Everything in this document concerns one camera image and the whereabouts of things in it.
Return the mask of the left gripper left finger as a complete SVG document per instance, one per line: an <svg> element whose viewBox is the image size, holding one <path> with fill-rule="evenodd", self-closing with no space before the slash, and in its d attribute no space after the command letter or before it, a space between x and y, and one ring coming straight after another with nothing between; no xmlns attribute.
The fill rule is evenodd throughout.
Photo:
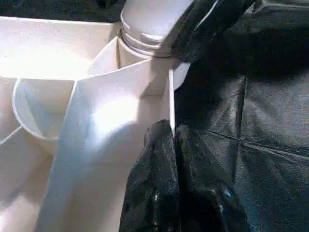
<svg viewBox="0 0 309 232"><path fill-rule="evenodd" d="M166 119L145 133L143 149L127 179L119 231L180 231L176 154Z"/></svg>

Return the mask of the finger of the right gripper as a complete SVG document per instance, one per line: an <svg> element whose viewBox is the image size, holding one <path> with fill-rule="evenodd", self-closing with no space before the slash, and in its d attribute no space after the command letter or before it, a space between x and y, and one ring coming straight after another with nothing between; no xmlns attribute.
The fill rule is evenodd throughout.
<svg viewBox="0 0 309 232"><path fill-rule="evenodd" d="M171 46L172 56L187 63L199 60L211 43L253 3L253 0L195 0Z"/></svg>

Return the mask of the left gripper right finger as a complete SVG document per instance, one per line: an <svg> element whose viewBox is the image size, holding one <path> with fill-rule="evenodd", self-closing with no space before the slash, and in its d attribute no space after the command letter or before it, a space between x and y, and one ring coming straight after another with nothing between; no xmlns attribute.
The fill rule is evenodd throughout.
<svg viewBox="0 0 309 232"><path fill-rule="evenodd" d="M247 214L228 173L196 129L175 131L183 232L247 232Z"/></svg>

